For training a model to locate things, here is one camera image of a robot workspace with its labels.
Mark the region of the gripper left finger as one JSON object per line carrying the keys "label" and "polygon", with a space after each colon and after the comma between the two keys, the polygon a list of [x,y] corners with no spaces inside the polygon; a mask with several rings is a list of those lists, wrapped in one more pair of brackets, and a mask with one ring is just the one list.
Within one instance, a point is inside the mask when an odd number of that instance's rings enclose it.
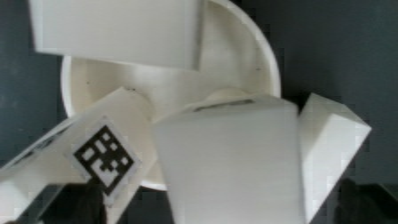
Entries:
{"label": "gripper left finger", "polygon": [[88,183],[51,184],[17,218],[19,224],[107,224],[104,188]]}

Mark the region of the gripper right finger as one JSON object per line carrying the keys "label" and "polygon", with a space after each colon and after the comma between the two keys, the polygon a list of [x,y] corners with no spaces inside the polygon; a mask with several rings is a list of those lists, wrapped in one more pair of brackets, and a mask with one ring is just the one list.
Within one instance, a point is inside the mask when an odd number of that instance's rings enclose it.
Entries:
{"label": "gripper right finger", "polygon": [[342,181],[335,224],[398,224],[398,184]]}

